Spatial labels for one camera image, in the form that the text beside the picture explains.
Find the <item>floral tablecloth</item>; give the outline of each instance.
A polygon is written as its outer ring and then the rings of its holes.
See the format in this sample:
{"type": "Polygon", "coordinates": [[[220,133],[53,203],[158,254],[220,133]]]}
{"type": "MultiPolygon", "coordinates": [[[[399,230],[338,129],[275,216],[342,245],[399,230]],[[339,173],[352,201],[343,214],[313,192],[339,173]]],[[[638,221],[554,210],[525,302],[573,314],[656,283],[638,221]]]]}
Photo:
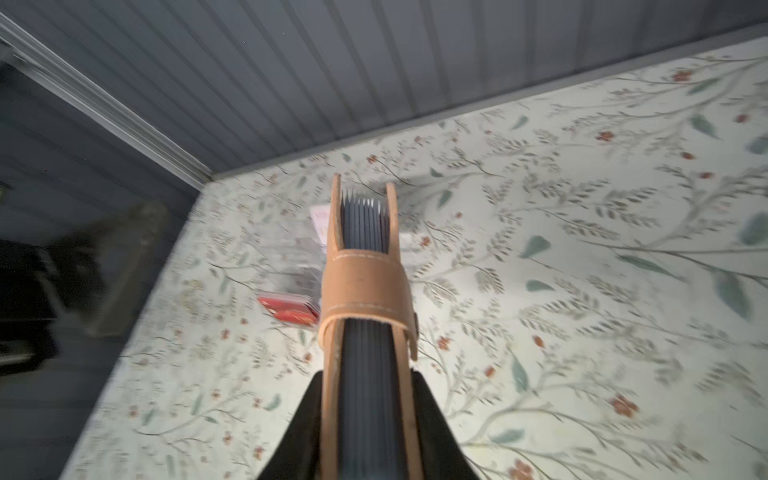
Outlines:
{"type": "Polygon", "coordinates": [[[253,478],[322,353],[331,176],[398,185],[419,361],[481,478],[768,478],[768,39],[209,184],[63,478],[253,478]]]}

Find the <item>red flower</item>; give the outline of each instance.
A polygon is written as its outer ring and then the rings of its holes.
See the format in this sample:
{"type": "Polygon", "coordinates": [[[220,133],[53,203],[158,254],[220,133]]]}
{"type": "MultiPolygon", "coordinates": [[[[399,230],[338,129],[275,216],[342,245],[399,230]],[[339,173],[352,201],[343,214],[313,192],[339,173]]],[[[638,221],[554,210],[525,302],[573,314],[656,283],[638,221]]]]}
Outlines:
{"type": "Polygon", "coordinates": [[[628,419],[631,419],[634,413],[640,410],[637,405],[627,400],[623,395],[616,395],[616,397],[611,399],[608,403],[614,407],[616,413],[623,415],[628,419]]]}
{"type": "Polygon", "coordinates": [[[612,131],[602,131],[600,132],[600,135],[595,137],[596,139],[600,141],[611,141],[611,139],[615,137],[614,132],[612,131]]]}
{"type": "Polygon", "coordinates": [[[451,339],[445,338],[444,336],[441,336],[437,339],[437,347],[440,350],[448,350],[448,344],[451,342],[451,339]]]}
{"type": "Polygon", "coordinates": [[[532,480],[533,468],[520,459],[515,460],[515,467],[509,469],[509,478],[514,480],[532,480]]]}
{"type": "Polygon", "coordinates": [[[692,74],[690,70],[678,70],[672,75],[672,81],[689,81],[692,74]]]}

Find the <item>teal leaf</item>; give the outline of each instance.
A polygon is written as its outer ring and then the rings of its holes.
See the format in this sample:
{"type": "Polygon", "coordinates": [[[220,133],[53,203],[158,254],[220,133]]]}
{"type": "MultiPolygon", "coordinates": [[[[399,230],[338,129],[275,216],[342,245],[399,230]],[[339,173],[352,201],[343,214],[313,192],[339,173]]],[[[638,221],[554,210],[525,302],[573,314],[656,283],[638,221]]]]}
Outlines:
{"type": "Polygon", "coordinates": [[[707,120],[707,118],[702,114],[695,114],[693,117],[691,117],[690,124],[693,128],[700,131],[701,133],[712,138],[717,138],[717,135],[715,134],[715,126],[712,125],[712,122],[707,120]]]}
{"type": "Polygon", "coordinates": [[[694,86],[688,91],[688,95],[695,95],[699,93],[700,91],[705,91],[712,85],[716,84],[718,81],[720,81],[719,78],[710,78],[709,80],[702,81],[698,85],[694,86]]]}
{"type": "Polygon", "coordinates": [[[143,419],[141,420],[141,424],[142,424],[142,425],[147,425],[147,424],[149,424],[149,422],[151,422],[151,421],[152,421],[152,418],[153,418],[153,417],[154,417],[154,409],[150,410],[150,411],[149,411],[149,412],[147,412],[147,413],[144,413],[144,417],[143,417],[143,419]]]}
{"type": "Polygon", "coordinates": [[[525,245],[523,253],[520,254],[520,258],[531,258],[536,253],[543,252],[551,246],[552,244],[546,238],[541,235],[534,235],[528,239],[528,243],[525,245]]]}
{"type": "Polygon", "coordinates": [[[648,270],[649,272],[663,273],[664,275],[669,275],[672,278],[679,280],[679,278],[677,278],[676,275],[673,275],[668,270],[661,268],[656,263],[653,263],[650,260],[645,260],[644,258],[635,257],[634,255],[619,255],[618,259],[621,260],[622,262],[627,262],[630,265],[636,266],[639,269],[648,270]]]}
{"type": "Polygon", "coordinates": [[[203,403],[203,394],[197,396],[197,398],[194,401],[194,404],[192,405],[192,416],[197,415],[197,413],[200,411],[200,404],[203,403]]]}
{"type": "Polygon", "coordinates": [[[227,286],[229,284],[230,284],[230,278],[228,276],[225,276],[224,280],[221,280],[221,286],[219,287],[219,295],[221,295],[227,290],[227,286]]]}
{"type": "Polygon", "coordinates": [[[746,151],[751,154],[762,155],[768,151],[768,134],[760,135],[746,146],[746,151]]]}
{"type": "Polygon", "coordinates": [[[757,245],[768,238],[768,214],[760,212],[750,218],[739,232],[739,241],[744,245],[757,245]]]}
{"type": "Polygon", "coordinates": [[[437,200],[437,208],[442,207],[443,205],[448,203],[448,200],[451,200],[451,196],[453,195],[453,192],[450,190],[443,190],[442,194],[440,194],[440,200],[437,200]]]}
{"type": "Polygon", "coordinates": [[[280,399],[280,394],[276,393],[274,397],[272,397],[272,400],[270,400],[270,403],[264,407],[265,410],[268,412],[272,412],[274,409],[280,406],[280,403],[282,400],[280,399]]]}
{"type": "Polygon", "coordinates": [[[174,465],[174,457],[165,455],[165,468],[168,469],[168,475],[176,476],[176,466],[174,465]]]}
{"type": "Polygon", "coordinates": [[[540,280],[529,280],[525,282],[525,289],[529,292],[538,292],[539,290],[554,290],[554,288],[544,282],[541,282],[540,280]]]}
{"type": "Polygon", "coordinates": [[[518,118],[517,123],[510,130],[517,130],[518,128],[522,127],[527,123],[528,123],[528,117],[526,117],[525,115],[520,115],[520,118],[518,118]]]}
{"type": "Polygon", "coordinates": [[[518,357],[515,357],[515,361],[512,363],[512,376],[515,377],[515,390],[518,393],[528,390],[528,374],[518,357]]]}
{"type": "Polygon", "coordinates": [[[739,277],[731,272],[712,269],[717,296],[745,320],[750,319],[750,299],[744,294],[739,277]]]}
{"type": "Polygon", "coordinates": [[[513,443],[525,436],[523,429],[507,429],[498,435],[490,435],[488,438],[494,443],[513,443]]]}

